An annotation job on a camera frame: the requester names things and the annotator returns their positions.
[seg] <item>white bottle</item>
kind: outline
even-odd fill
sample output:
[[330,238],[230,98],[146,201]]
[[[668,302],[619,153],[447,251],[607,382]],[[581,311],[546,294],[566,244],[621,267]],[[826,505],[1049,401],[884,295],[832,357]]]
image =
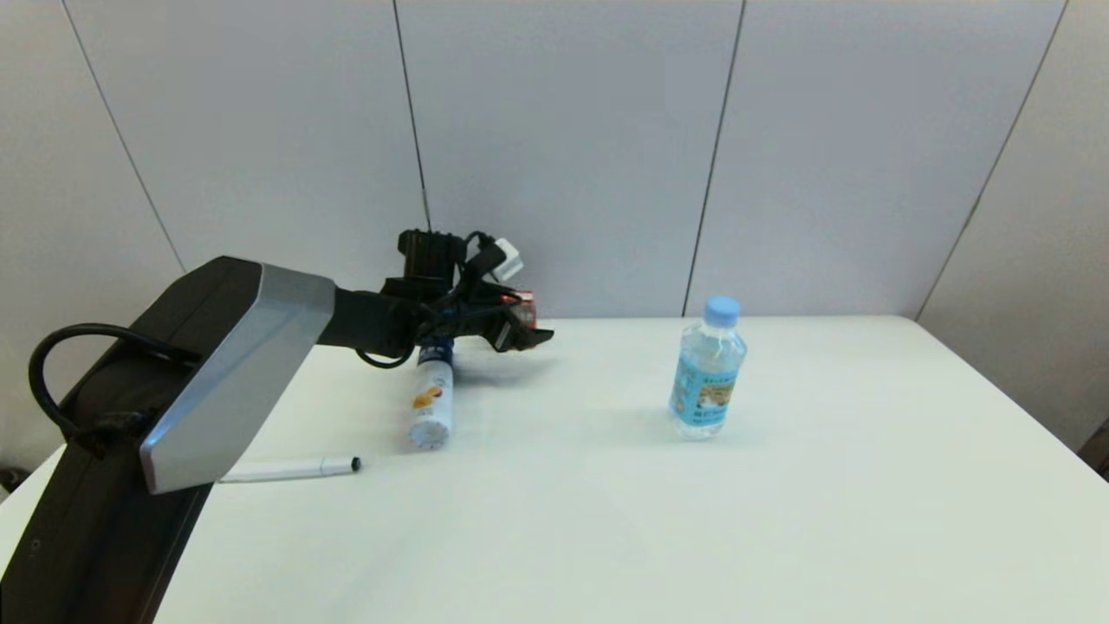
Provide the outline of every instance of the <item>white bottle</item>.
[[447,443],[454,424],[455,341],[436,339],[420,347],[408,440],[418,449],[434,451]]

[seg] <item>marker pen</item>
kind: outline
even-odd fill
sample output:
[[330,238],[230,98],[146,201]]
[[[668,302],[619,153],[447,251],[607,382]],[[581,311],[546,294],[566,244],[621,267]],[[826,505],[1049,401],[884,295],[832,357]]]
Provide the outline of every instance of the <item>marker pen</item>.
[[321,458],[283,462],[241,462],[235,464],[220,483],[253,483],[256,481],[287,481],[315,479],[336,474],[350,474],[362,470],[358,458]]

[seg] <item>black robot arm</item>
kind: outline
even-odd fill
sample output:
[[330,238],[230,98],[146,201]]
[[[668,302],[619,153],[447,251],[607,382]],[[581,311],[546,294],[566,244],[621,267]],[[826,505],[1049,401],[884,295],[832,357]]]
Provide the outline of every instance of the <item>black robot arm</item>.
[[[498,351],[551,338],[513,314],[511,290],[481,278],[491,268],[476,274],[498,257],[485,252],[489,239],[479,265],[449,234],[410,231],[400,243],[405,276],[381,293],[220,257],[174,282],[130,328],[77,326],[43,341],[32,390],[69,446],[0,582],[0,621],[152,622],[212,483],[315,345],[388,368],[370,356],[399,362],[436,336],[482,336]],[[119,340],[54,403],[45,356],[90,334]]]

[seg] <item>water bottle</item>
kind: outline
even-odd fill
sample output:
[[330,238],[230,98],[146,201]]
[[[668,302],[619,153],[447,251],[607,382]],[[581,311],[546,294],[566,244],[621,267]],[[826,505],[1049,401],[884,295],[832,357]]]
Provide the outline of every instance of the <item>water bottle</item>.
[[720,433],[728,417],[735,378],[747,346],[735,334],[740,304],[713,296],[704,319],[682,333],[682,351],[670,397],[670,415],[678,434],[704,440]]

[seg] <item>bottle label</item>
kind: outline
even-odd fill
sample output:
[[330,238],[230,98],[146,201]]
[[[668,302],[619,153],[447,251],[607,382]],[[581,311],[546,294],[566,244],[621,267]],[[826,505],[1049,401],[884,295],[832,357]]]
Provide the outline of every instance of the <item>bottle label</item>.
[[711,427],[724,422],[739,374],[739,369],[706,374],[682,356],[678,360],[670,409],[691,427]]

